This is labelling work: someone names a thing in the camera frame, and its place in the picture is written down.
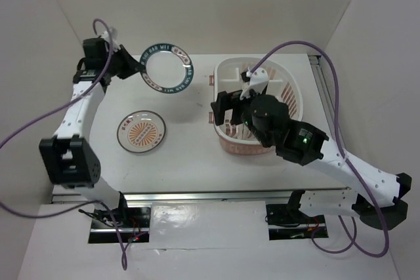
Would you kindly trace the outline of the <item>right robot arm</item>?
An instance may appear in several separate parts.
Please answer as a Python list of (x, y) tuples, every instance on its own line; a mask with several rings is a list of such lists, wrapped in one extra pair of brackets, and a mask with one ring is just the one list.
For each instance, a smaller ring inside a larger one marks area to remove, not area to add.
[(231, 111), (231, 122), (245, 125), (263, 147), (273, 147), (282, 159), (345, 185), (343, 191), (293, 191), (286, 207), (291, 221), (318, 215), (353, 216), (371, 228), (391, 230), (407, 218), (408, 204), (402, 198), (411, 189), (408, 174), (387, 173), (340, 150), (324, 131), (290, 118), (288, 105), (276, 97), (260, 94), (242, 100), (238, 91), (223, 91), (211, 109), (217, 126)]

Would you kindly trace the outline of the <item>plate with orange sunburst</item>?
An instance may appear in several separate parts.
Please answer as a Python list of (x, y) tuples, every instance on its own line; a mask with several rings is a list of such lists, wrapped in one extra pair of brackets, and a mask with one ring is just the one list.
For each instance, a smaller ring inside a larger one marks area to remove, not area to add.
[(130, 113), (118, 125), (117, 142), (130, 153), (146, 153), (164, 140), (167, 127), (163, 118), (154, 111), (140, 110)]

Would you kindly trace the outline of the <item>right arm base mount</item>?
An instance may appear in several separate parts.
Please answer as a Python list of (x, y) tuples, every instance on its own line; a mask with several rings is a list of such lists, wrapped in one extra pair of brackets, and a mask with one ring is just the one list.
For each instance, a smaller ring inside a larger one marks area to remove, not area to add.
[(301, 212), (289, 212), (286, 204), (267, 204), (265, 222), (270, 241), (328, 238), (324, 216), (309, 217)]

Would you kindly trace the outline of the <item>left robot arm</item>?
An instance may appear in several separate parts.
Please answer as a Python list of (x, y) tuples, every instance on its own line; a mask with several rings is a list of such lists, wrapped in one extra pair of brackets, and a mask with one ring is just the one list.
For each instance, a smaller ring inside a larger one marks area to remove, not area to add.
[(96, 201), (95, 214), (121, 227), (129, 221), (127, 201), (101, 177), (101, 163), (89, 137), (112, 78), (126, 79), (140, 65), (124, 46), (105, 35), (84, 40), (83, 52), (73, 77), (70, 106), (53, 136), (41, 139), (39, 151), (55, 186)]

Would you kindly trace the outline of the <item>green rimmed white plate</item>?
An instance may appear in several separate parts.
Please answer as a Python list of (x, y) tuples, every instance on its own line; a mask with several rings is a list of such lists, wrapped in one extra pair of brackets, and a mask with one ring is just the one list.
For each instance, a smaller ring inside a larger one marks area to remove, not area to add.
[(139, 73), (152, 89), (175, 94), (187, 89), (194, 77), (192, 59), (180, 47), (158, 43), (148, 47), (139, 59)]

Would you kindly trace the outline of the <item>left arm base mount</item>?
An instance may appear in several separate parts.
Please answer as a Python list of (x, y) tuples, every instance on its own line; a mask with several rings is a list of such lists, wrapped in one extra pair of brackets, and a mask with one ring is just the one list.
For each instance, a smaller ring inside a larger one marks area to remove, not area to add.
[[(91, 219), (89, 244), (118, 243), (116, 229), (110, 215), (94, 210), (85, 213)], [(114, 214), (123, 243), (148, 243), (150, 238), (151, 207), (129, 207), (125, 217)]]

